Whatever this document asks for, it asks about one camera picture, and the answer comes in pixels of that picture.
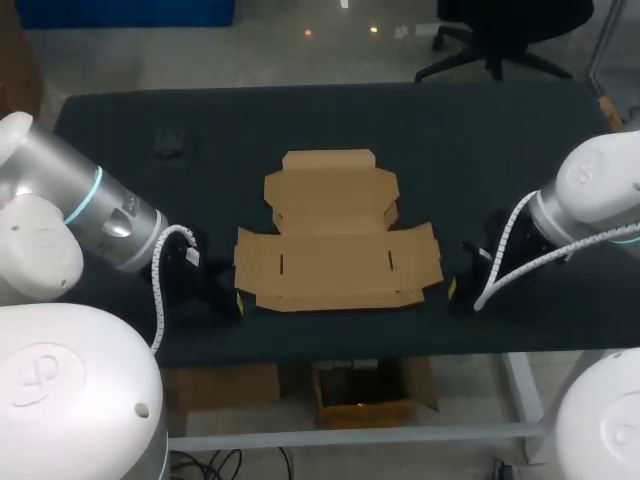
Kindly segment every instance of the black cable on floor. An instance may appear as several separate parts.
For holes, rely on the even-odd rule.
[[[289,462],[289,456],[287,455],[287,452],[284,451],[284,448],[278,447],[278,450],[280,450],[280,453],[284,457],[284,461],[287,463],[287,477],[289,480],[293,480],[293,470],[291,469],[291,462]]]
[[[278,450],[282,454],[284,461],[287,464],[287,479],[293,480],[293,469],[291,468],[291,462],[289,461],[289,456],[287,455],[287,452],[285,452],[284,448],[278,447]],[[239,450],[239,449],[234,449],[234,450],[231,450],[229,453],[227,453],[227,455],[224,457],[224,459],[222,460],[222,462],[217,468],[214,462],[216,458],[218,458],[218,455],[220,454],[220,450],[216,451],[211,456],[211,460],[209,460],[208,464],[204,464],[203,462],[195,458],[193,455],[190,455],[186,452],[172,450],[171,453],[175,455],[180,455],[187,459],[187,461],[185,462],[172,465],[171,472],[175,472],[177,470],[181,470],[187,467],[197,467],[202,473],[203,480],[224,480],[220,472],[222,471],[222,468],[225,466],[225,464],[229,461],[229,459],[233,455],[238,456],[238,463],[236,464],[236,469],[233,471],[233,474],[231,475],[230,480],[236,479],[236,477],[238,476],[238,473],[240,472],[240,468],[242,467],[242,450]],[[171,478],[174,480],[182,480],[180,477],[171,477]]]

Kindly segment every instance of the metal table frame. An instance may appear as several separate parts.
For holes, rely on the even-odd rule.
[[[589,60],[587,80],[598,96],[605,94],[604,88],[598,81],[598,69],[600,68],[600,63],[602,63],[604,53],[611,42],[611,38],[613,37],[616,28],[618,28],[618,23],[620,22],[622,13],[627,6],[627,1],[628,0],[611,0],[611,7],[609,7],[609,12],[607,13],[607,17],[602,25],[600,34],[598,35],[598,40],[595,48],[593,49],[591,59]]]
[[[554,458],[553,432],[565,394],[573,382],[600,360],[604,353],[605,350],[586,350],[582,353],[546,412],[542,408],[527,354],[523,352],[503,354],[511,394],[518,411],[518,422],[183,437],[170,438],[169,448],[187,452],[204,452],[233,448],[524,438],[528,462],[548,463]]]

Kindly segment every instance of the cable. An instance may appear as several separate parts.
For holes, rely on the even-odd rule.
[[[282,453],[282,456],[284,457],[284,461],[287,463],[287,478],[289,480],[293,480],[293,470],[291,469],[291,462],[289,462],[289,456],[287,455],[287,452],[284,451],[284,448],[278,447],[278,450],[280,450],[280,453]]]
[[[162,248],[167,238],[176,232],[181,233],[191,247],[197,247],[196,237],[193,235],[193,232],[182,225],[171,225],[165,228],[158,237],[158,240],[156,240],[156,246],[153,249],[153,255],[151,257],[151,286],[153,288],[153,299],[156,304],[156,335],[151,344],[151,353],[154,355],[160,348],[162,337],[164,336],[164,305],[162,303],[162,290],[160,288],[160,258],[162,256]]]
[[[504,226],[504,230],[502,230],[502,236],[500,237],[500,241],[498,242],[498,249],[496,250],[495,255],[493,256],[493,265],[491,266],[491,273],[489,274],[489,279],[487,280],[487,284],[484,286],[484,290],[482,293],[487,291],[496,281],[498,276],[498,272],[500,271],[500,265],[502,264],[502,257],[504,256],[505,248],[507,247],[507,241],[509,240],[509,236],[511,235],[511,230],[513,229],[513,225],[520,215],[522,209],[527,205],[531,197],[533,197],[538,190],[527,193],[522,200],[518,202],[516,207],[509,215],[509,219],[507,220],[507,224]]]
[[[284,461],[287,464],[287,480],[293,480],[293,468],[291,466],[291,461],[289,460],[289,456],[287,455],[287,452],[284,450],[284,448],[278,447],[278,450],[284,457]],[[211,456],[211,460],[209,460],[209,463],[204,464],[201,461],[199,461],[197,458],[195,458],[193,455],[190,455],[186,452],[181,452],[178,450],[172,450],[171,451],[172,454],[181,455],[185,457],[187,461],[172,465],[171,472],[175,472],[176,470],[181,470],[187,467],[198,467],[198,469],[202,473],[203,480],[215,480],[215,479],[223,480],[221,475],[222,469],[225,466],[225,464],[229,461],[229,459],[235,454],[238,456],[238,463],[236,465],[236,469],[233,471],[233,474],[231,475],[231,478],[230,478],[230,480],[235,480],[236,477],[238,476],[238,473],[240,472],[240,468],[242,467],[242,450],[239,450],[239,449],[231,450],[229,453],[227,453],[227,455],[224,457],[220,465],[216,468],[216,466],[214,465],[214,462],[216,458],[218,458],[218,455],[220,454],[220,452],[221,452],[220,450],[216,451]],[[171,477],[171,478],[172,479],[175,478],[176,480],[182,480],[179,477]]]
[[[538,257],[535,260],[532,260],[529,263],[525,263],[521,267],[516,268],[514,271],[508,273],[494,284],[485,287],[482,294],[474,303],[473,309],[476,312],[480,311],[482,307],[484,307],[484,304],[487,302],[487,300],[489,300],[489,298],[491,298],[498,290],[505,287],[522,275],[530,272],[531,270],[535,270],[536,268],[541,267],[542,265],[545,265],[549,262],[553,262],[554,260],[573,254],[578,250],[582,250],[583,248],[587,248],[592,245],[611,240],[613,238],[623,237],[625,235],[630,235],[632,233],[638,232],[640,232],[640,222],[630,223],[628,225],[623,225],[621,227],[607,230],[606,232],[596,233],[595,235],[583,238],[582,240],[578,240],[577,242],[571,243],[545,255],[542,255],[541,257]]]
[[[220,475],[220,472],[222,472],[222,467],[224,467],[224,465],[227,463],[227,461],[231,458],[231,456],[234,453],[238,454],[238,463],[236,465],[236,469],[233,472],[233,475],[231,475],[231,480],[235,480],[235,478],[238,476],[238,472],[240,471],[240,467],[242,466],[242,450],[238,450],[237,448],[235,450],[231,450],[229,453],[227,453],[227,456],[224,457],[224,459],[222,460],[222,463],[220,463],[220,466],[217,468],[217,470],[213,467],[213,461],[216,459],[216,457],[218,456],[218,454],[220,453],[220,450],[218,450],[213,457],[211,457],[211,461],[209,462],[209,468],[211,468],[212,470],[216,471],[216,476],[219,480],[222,480],[222,477]]]

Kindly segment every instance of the yellow tape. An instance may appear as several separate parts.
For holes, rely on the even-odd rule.
[[[453,277],[453,281],[451,282],[451,285],[449,285],[449,300],[453,298],[456,288],[458,288],[458,281],[456,280],[456,277]]]
[[[240,298],[240,294],[238,292],[236,292],[236,303],[238,304],[240,315],[244,316],[244,304],[242,303],[242,299]]]

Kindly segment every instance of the chair base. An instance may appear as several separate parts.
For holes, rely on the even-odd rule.
[[[496,81],[501,81],[502,76],[502,62],[504,60],[511,61],[520,65],[526,65],[541,72],[548,73],[558,78],[571,80],[573,75],[567,72],[564,68],[556,65],[555,63],[545,60],[538,55],[527,52],[526,47],[521,49],[514,49],[511,51],[500,51],[490,43],[483,42],[476,34],[468,30],[461,28],[449,27],[447,25],[441,25],[438,27],[438,33],[433,39],[433,49],[441,50],[444,46],[444,36],[455,38],[460,40],[466,46],[465,48],[455,55],[451,55],[445,59],[440,60],[426,68],[423,68],[416,73],[415,81],[421,82],[424,78],[436,73],[451,70],[452,68],[467,65],[477,60],[486,60],[485,68],[491,73],[491,77]]]

